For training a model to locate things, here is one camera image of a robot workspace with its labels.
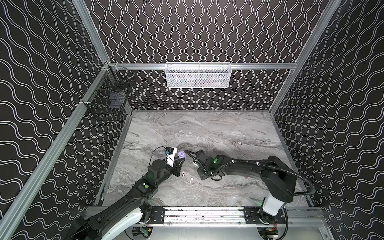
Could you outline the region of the purple earbud charging case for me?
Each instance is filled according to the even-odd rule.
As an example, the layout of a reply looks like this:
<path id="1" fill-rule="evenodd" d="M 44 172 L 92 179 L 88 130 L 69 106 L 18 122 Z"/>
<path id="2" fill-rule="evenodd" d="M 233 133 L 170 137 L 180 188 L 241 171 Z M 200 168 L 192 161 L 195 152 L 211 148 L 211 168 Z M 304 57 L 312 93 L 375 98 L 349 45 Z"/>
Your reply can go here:
<path id="1" fill-rule="evenodd" d="M 180 151 L 180 152 L 178 152 L 178 157 L 179 157 L 179 159 L 185 159 L 186 158 L 186 153 L 184 152 L 184 151 Z"/>

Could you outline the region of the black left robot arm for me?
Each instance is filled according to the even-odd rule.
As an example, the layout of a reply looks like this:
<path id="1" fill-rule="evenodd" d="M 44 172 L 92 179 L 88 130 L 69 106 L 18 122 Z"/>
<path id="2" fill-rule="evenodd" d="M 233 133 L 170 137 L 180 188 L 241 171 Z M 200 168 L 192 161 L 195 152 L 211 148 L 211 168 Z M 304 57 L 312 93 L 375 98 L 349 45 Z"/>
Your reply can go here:
<path id="1" fill-rule="evenodd" d="M 160 184 L 170 176 L 180 176 L 184 161 L 185 158 L 177 157 L 172 167 L 164 160 L 153 161 L 147 173 L 121 199 L 86 220 L 83 217 L 75 220 L 65 239 L 113 240 L 141 220 L 148 221 L 152 207 L 147 200 L 157 193 Z"/>

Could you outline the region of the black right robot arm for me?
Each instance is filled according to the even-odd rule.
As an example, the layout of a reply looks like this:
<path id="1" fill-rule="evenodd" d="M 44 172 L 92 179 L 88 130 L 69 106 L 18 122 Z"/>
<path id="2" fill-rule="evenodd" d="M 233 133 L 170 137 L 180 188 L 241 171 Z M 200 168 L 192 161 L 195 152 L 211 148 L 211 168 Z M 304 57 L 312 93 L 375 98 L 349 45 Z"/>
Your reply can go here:
<path id="1" fill-rule="evenodd" d="M 294 197 L 312 195 L 316 191 L 311 181 L 293 171 L 276 156 L 269 156 L 266 160 L 241 160 L 224 155 L 212 158 L 203 150 L 184 150 L 184 153 L 199 167 L 201 180 L 216 180 L 218 177 L 220 181 L 230 175 L 260 179 L 269 191 L 263 200 L 261 215 L 275 217 Z"/>

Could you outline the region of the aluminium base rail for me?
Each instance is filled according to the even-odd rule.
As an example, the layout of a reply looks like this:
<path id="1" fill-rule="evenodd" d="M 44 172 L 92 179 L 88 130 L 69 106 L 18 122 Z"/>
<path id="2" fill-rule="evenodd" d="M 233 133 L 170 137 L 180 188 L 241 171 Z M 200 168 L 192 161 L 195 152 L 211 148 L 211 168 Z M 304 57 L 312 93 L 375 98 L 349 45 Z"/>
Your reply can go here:
<path id="1" fill-rule="evenodd" d="M 279 210 L 271 224 L 262 221 L 260 207 L 152 207 L 148 223 L 129 227 L 280 227 L 289 224 Z"/>

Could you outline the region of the aluminium frame back bar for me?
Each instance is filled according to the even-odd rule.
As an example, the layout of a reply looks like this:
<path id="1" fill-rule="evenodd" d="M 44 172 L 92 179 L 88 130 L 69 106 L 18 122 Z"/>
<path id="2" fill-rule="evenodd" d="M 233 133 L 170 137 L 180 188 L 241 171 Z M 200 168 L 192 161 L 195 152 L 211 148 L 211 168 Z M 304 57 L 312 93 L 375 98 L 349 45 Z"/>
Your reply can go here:
<path id="1" fill-rule="evenodd" d="M 189 69 L 208 69 L 208 68 L 231 68 L 232 70 L 295 70 L 296 63 L 165 63 L 165 64 L 110 64 L 117 68 L 128 70 L 160 70 L 168 68 L 189 70 Z"/>

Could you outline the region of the aluminium frame post left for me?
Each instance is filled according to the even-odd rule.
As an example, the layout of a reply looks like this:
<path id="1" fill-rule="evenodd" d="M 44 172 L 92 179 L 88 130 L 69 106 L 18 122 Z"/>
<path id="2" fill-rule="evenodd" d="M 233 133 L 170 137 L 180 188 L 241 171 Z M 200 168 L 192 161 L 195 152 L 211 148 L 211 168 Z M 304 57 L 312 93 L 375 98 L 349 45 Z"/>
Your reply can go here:
<path id="1" fill-rule="evenodd" d="M 84 1 L 1 1 L 1 239 L 61 239 L 78 204 L 33 201 L 108 58 Z"/>

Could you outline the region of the aluminium frame post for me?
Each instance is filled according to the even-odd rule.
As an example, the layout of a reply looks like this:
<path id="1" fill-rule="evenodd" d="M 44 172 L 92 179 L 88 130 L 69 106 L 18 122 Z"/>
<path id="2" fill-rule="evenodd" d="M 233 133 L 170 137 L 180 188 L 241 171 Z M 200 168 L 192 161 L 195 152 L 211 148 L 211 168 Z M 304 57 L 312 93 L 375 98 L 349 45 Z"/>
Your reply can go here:
<path id="1" fill-rule="evenodd" d="M 274 116 L 275 113 L 277 112 L 279 105 L 282 103 L 285 95 L 287 94 L 288 90 L 290 89 L 291 85 L 296 79 L 298 73 L 301 71 L 304 64 L 308 60 L 311 52 L 313 51 L 314 47 L 318 43 L 321 35 L 323 34 L 324 30 L 328 26 L 330 20 L 332 19 L 335 11 L 340 6 L 341 2 L 342 2 L 341 0 L 328 1 L 326 8 L 321 13 L 317 24 L 312 30 L 306 44 L 303 46 L 303 49 L 295 62 L 296 67 L 293 70 L 291 70 L 290 73 L 288 74 L 279 93 L 277 94 L 273 104 L 270 107 L 269 113 L 272 116 Z"/>
<path id="2" fill-rule="evenodd" d="M 1 239 L 61 239 L 78 204 L 33 201 L 108 58 L 84 1 L 1 1 Z"/>

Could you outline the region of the aluminium frame post right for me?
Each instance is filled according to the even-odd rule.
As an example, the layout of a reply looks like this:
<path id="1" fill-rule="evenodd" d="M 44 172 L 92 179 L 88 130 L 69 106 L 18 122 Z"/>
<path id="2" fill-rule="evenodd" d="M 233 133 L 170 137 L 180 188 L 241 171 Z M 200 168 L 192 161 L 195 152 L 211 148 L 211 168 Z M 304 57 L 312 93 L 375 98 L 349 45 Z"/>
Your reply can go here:
<path id="1" fill-rule="evenodd" d="M 279 105 L 282 103 L 285 95 L 287 94 L 288 90 L 290 89 L 291 85 L 296 79 L 298 73 L 301 71 L 304 64 L 308 60 L 311 52 L 313 51 L 314 47 L 318 43 L 321 35 L 323 34 L 324 30 L 328 26 L 330 20 L 332 19 L 335 11 L 340 6 L 341 2 L 342 2 L 341 0 L 328 1 L 326 8 L 321 13 L 317 24 L 312 30 L 306 44 L 303 46 L 303 49 L 295 62 L 296 67 L 293 70 L 291 70 L 290 73 L 288 74 L 279 93 L 277 94 L 273 104 L 270 107 L 269 113 L 272 116 L 274 116 L 275 113 L 277 112 Z"/>

